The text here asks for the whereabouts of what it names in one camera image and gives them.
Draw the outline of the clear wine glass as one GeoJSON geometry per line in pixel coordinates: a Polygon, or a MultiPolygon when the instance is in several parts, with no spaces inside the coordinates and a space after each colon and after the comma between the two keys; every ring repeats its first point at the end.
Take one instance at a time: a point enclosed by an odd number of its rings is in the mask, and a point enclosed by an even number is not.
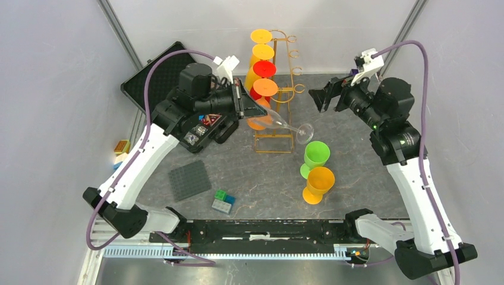
{"type": "Polygon", "coordinates": [[[287,129],[295,133],[295,139],[300,144],[308,144],[314,135],[314,128],[310,123],[294,127],[279,113],[270,108],[265,108],[266,115],[249,118],[248,121],[267,129],[287,129]]]}

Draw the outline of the orange plastic wine glass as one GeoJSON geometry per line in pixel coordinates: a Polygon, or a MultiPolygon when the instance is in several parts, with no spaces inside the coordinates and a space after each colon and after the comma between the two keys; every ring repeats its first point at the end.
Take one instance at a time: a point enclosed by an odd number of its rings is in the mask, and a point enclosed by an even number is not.
{"type": "MultiPolygon", "coordinates": [[[[271,97],[277,92],[278,86],[273,80],[261,78],[253,83],[249,94],[259,105],[267,109],[271,109],[271,97]]],[[[265,124],[270,124],[271,122],[272,118],[270,115],[247,119],[247,125],[256,131],[266,129],[265,124]]]]}

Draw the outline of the red plastic wine glass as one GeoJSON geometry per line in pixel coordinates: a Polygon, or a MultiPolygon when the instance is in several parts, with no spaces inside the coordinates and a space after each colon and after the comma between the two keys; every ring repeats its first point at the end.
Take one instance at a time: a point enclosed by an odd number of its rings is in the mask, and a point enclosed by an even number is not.
{"type": "Polygon", "coordinates": [[[254,74],[257,75],[257,79],[253,81],[254,83],[256,80],[261,78],[267,78],[272,80],[271,77],[273,77],[274,74],[276,73],[276,67],[270,61],[258,61],[253,65],[252,71],[254,72],[254,74]]]}

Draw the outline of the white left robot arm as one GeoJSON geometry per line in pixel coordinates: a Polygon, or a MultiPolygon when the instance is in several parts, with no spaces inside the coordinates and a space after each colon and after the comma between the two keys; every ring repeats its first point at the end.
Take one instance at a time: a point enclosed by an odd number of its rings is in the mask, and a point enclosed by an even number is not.
{"type": "Polygon", "coordinates": [[[266,114],[232,76],[235,67],[225,59],[216,69],[215,85],[211,85],[212,68],[206,64],[190,64],[181,71],[178,85],[156,105],[125,161],[100,187],[89,187],[83,193],[93,208],[88,234],[100,216],[126,239],[142,230],[163,232],[173,242],[185,238],[187,227],[172,210],[141,208],[137,197],[159,163],[198,124],[201,115],[244,119],[266,114]]]}

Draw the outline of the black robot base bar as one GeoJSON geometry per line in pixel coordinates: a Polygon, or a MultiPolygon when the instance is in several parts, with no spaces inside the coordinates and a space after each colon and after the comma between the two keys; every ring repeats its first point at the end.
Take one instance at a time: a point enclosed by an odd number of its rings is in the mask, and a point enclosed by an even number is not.
{"type": "Polygon", "coordinates": [[[187,220],[167,235],[193,254],[329,254],[334,245],[363,247],[342,220],[187,220]]]}

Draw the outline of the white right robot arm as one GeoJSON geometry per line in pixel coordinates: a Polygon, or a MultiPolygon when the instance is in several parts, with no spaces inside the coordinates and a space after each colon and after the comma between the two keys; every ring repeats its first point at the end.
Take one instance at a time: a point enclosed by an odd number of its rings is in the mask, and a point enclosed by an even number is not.
{"type": "Polygon", "coordinates": [[[475,246],[461,240],[439,200],[421,134],[408,121],[415,99],[406,81],[387,78],[372,92],[368,79],[351,84],[350,77],[335,77],[309,95],[320,112],[337,98],[335,111],[349,109],[370,127],[371,146],[396,183],[411,222],[407,232],[369,209],[355,210],[343,222],[348,241],[375,242],[393,255],[411,280],[477,258],[475,246]]]}

